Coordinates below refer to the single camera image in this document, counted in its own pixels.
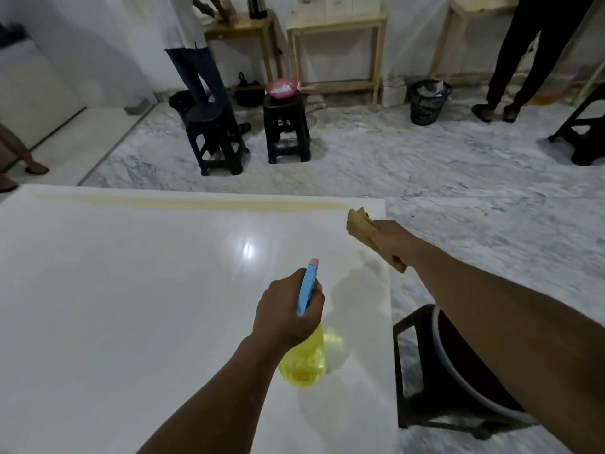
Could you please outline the person's right hand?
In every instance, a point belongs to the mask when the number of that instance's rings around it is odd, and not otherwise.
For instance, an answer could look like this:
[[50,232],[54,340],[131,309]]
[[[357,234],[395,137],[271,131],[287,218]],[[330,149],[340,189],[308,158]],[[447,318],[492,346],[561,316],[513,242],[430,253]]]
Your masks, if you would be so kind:
[[415,267],[426,242],[406,230],[397,221],[391,221],[391,253],[406,266]]

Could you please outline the person's left hand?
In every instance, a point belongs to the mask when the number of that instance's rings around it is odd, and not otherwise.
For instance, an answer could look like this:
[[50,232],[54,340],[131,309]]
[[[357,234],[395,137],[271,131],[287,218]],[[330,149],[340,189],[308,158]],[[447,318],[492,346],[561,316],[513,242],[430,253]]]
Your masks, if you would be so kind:
[[296,315],[298,294],[305,269],[270,283],[258,302],[250,338],[270,357],[282,359],[286,352],[305,341],[306,312]]

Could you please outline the tan cleaning cloth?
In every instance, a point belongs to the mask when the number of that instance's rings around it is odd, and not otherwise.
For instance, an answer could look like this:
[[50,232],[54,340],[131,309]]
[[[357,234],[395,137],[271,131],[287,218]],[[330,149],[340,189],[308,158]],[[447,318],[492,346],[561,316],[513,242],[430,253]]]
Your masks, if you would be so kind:
[[376,252],[384,261],[386,261],[397,272],[403,274],[407,266],[397,257],[389,255],[387,252],[379,249],[373,240],[374,230],[377,228],[374,221],[368,216],[365,209],[350,209],[347,214],[346,230],[348,234],[360,243]]

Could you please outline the yellow spray bottle blue head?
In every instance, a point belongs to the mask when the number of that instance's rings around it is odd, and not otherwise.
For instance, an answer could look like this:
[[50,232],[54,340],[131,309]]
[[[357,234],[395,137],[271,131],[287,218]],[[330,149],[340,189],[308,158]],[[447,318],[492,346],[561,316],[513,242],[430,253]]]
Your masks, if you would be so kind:
[[[295,313],[302,317],[312,298],[316,284],[318,259],[311,259],[306,268],[298,294]],[[326,372],[326,351],[321,323],[302,343],[288,351],[278,370],[283,379],[294,387],[310,387],[319,382]]]

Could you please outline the person's right forearm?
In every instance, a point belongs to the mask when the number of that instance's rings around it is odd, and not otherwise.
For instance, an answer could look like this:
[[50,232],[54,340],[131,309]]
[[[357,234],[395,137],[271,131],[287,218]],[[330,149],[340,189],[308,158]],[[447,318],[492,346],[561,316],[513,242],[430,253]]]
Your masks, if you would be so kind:
[[526,412],[575,454],[605,454],[605,327],[418,239],[399,258]]

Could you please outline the person's left forearm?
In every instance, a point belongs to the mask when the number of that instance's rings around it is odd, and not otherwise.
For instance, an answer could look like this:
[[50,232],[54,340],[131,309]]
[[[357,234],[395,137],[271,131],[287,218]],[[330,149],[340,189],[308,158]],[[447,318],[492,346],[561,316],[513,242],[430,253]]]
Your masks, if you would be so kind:
[[247,336],[136,454],[251,454],[268,388],[287,348],[283,338]]

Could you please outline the black plastic stool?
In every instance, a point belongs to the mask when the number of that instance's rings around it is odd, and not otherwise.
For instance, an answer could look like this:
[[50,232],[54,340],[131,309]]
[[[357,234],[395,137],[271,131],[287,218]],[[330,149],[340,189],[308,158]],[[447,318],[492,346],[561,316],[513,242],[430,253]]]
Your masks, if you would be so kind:
[[[482,407],[446,373],[433,345],[430,316],[434,306],[424,305],[393,326],[399,428],[441,428],[469,433],[475,439],[486,441],[493,435],[534,427]],[[414,329],[418,342],[422,389],[406,396],[398,337],[409,329]]]
[[211,117],[195,106],[186,113],[184,124],[202,176],[212,169],[226,169],[231,175],[243,172],[243,159],[250,151],[231,109]]
[[287,156],[298,156],[301,162],[310,161],[312,139],[302,94],[297,90],[292,97],[284,99],[266,94],[262,110],[268,163],[274,165],[278,157]]
[[548,137],[550,143],[562,138],[571,147],[571,162],[577,166],[591,166],[605,157],[605,113],[598,118],[580,118],[592,103],[605,101],[605,82],[598,85],[576,108],[571,116]]

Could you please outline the black mesh waste bin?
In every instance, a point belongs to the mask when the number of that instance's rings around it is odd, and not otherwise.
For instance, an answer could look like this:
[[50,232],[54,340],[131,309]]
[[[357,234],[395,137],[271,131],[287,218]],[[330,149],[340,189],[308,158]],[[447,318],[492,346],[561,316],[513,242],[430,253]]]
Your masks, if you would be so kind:
[[411,85],[408,90],[410,120],[418,126],[433,124],[452,92],[450,83],[425,79]]

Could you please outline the dark basin white rim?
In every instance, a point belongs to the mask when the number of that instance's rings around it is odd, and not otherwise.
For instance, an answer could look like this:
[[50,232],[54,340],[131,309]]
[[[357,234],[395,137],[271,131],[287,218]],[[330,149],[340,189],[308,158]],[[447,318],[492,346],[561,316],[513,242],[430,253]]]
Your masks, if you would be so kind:
[[446,373],[482,407],[527,426],[538,424],[462,338],[443,310],[433,307],[430,326],[435,352]]

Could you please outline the pink bowl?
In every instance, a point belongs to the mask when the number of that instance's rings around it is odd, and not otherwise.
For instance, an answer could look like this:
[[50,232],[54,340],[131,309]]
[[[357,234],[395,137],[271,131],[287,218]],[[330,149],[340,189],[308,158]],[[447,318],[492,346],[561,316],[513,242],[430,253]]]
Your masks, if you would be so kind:
[[292,98],[299,91],[300,82],[295,78],[279,78],[269,82],[265,94],[271,98],[284,100]]

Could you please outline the black bag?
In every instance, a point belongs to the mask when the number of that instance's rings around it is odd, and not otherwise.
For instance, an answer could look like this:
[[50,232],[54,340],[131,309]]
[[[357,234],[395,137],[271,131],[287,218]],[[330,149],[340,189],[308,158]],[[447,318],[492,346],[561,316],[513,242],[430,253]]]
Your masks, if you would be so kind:
[[253,108],[263,105],[264,85],[258,81],[249,82],[242,72],[238,75],[239,83],[235,88],[234,98],[238,106]]

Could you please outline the light wooden table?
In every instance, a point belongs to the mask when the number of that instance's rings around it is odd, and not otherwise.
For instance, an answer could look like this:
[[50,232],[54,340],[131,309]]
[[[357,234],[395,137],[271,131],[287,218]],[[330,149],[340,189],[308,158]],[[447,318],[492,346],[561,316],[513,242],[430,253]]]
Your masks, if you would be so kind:
[[[382,59],[387,33],[388,13],[359,14],[348,17],[324,17],[318,20],[302,19],[292,15],[287,23],[287,40],[291,49],[291,71],[299,82],[299,90],[306,95],[338,94],[372,91],[372,110],[379,106]],[[329,32],[369,29],[372,32],[370,76],[367,80],[346,80],[323,83],[304,83],[301,39],[304,36]]]
[[519,0],[448,0],[445,18],[429,67],[428,78],[453,83],[466,51],[466,31],[471,22],[510,15]]

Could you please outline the black bucket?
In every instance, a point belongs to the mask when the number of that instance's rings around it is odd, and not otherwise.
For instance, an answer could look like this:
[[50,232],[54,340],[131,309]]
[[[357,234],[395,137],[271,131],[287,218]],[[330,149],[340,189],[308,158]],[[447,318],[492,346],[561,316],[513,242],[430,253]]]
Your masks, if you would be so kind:
[[193,95],[189,90],[180,90],[170,96],[168,100],[169,106],[177,111],[178,115],[185,121],[186,114],[196,106]]

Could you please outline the brown wooden table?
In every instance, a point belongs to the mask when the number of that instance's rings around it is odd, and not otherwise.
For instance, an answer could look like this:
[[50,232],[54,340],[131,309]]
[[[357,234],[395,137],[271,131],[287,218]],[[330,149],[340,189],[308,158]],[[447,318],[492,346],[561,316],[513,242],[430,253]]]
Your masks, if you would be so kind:
[[251,19],[248,14],[237,14],[230,23],[213,22],[204,27],[206,41],[255,38],[261,46],[264,70],[268,81],[284,78],[283,51],[278,43],[276,15],[268,9],[263,19]]

